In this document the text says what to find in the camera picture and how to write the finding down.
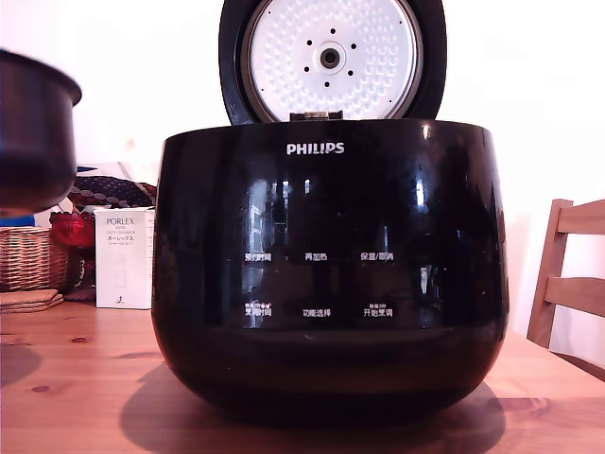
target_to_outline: blue object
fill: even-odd
[[[0,219],[0,227],[35,227],[36,219],[33,216],[24,218]]]

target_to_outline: black pot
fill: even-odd
[[[157,339],[182,383],[238,413],[417,417],[469,394],[496,360],[503,226],[480,127],[180,134],[159,183]]]
[[[82,94],[62,72],[0,49],[0,218],[42,212],[76,178],[72,110]]]

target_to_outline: wooden chair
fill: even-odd
[[[552,202],[529,320],[527,338],[546,349],[550,345],[556,306],[605,317],[605,279],[561,277],[569,234],[605,235],[605,201],[573,205],[572,201]],[[556,355],[605,381],[605,371],[595,364],[565,354]]]

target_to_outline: inner lid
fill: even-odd
[[[263,0],[244,37],[245,90],[263,122],[342,111],[398,118],[423,73],[423,40],[406,0]]]

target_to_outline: table surface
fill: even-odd
[[[509,333],[485,382],[411,426],[263,428],[188,392],[149,311],[64,303],[1,318],[3,453],[605,452],[605,383]]]

